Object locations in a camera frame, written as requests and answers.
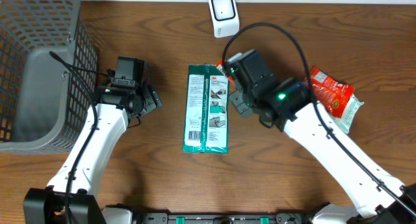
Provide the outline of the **red snack bag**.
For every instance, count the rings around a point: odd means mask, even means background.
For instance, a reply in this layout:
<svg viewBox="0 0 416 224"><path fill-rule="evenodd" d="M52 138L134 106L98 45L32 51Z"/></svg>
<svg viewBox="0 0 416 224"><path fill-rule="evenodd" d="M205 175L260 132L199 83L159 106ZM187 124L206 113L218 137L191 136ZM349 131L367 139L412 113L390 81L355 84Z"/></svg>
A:
<svg viewBox="0 0 416 224"><path fill-rule="evenodd" d="M313 92L326 110L336 118L341 118L349 99L354 93L350 84L341 84L322 72L317 66L310 71Z"/></svg>

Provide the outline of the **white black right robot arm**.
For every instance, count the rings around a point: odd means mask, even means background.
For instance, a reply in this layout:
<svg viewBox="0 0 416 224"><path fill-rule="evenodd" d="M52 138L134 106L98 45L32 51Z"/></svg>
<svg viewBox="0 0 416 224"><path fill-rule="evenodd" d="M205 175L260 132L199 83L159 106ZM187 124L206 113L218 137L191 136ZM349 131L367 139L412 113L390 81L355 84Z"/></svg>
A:
<svg viewBox="0 0 416 224"><path fill-rule="evenodd" d="M373 161L320 103L311 101L304 83L270 77L234 83L230 98L240 114L258 114L265 127L277 127L307 149L353 202L351 207L324 205L306 215L306 223L415 222L415 187L405 186Z"/></svg>

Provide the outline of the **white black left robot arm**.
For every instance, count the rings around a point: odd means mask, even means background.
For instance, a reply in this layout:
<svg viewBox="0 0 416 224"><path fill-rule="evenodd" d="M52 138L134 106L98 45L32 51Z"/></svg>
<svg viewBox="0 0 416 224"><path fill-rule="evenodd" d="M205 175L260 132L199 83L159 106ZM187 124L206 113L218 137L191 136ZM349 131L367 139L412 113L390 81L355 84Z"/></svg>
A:
<svg viewBox="0 0 416 224"><path fill-rule="evenodd" d="M45 188L27 192L23 200L25 222L140 223L140 215L124 205L100 208L98 191L113 149L130 120L161 106L151 84L100 86L65 163Z"/></svg>

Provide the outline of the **white green wipes pack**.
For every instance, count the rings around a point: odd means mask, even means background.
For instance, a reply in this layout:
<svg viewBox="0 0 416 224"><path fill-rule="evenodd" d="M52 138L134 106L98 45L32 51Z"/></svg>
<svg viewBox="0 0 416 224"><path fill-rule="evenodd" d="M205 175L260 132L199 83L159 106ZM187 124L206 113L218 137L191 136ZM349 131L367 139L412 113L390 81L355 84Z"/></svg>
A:
<svg viewBox="0 0 416 224"><path fill-rule="evenodd" d="M332 117L333 122L345 133L348 134L358 109L364 104L354 94L351 95L341 118Z"/></svg>

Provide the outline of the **red Nescafe coffee sachet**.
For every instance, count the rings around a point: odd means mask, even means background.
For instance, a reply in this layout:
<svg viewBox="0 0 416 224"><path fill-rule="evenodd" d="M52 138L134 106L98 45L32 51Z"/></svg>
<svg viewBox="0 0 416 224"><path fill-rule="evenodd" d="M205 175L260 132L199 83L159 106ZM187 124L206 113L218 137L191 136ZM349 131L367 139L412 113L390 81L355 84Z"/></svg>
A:
<svg viewBox="0 0 416 224"><path fill-rule="evenodd" d="M222 59L220 59L218 61L218 63L216 64L215 67L218 71L220 71L223 74L223 76L227 77L227 79L230 83L232 83L232 84L235 83L234 80L232 79L232 77L226 74L226 69L223 67L223 60Z"/></svg>

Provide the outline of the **green gloves package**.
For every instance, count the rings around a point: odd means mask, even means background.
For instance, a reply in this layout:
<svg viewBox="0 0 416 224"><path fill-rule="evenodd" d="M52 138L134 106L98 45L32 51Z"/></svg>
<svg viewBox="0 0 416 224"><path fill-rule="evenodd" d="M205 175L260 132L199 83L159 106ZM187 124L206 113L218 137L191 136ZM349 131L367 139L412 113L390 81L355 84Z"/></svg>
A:
<svg viewBox="0 0 416 224"><path fill-rule="evenodd" d="M228 153L229 80L210 64L188 67L182 151Z"/></svg>

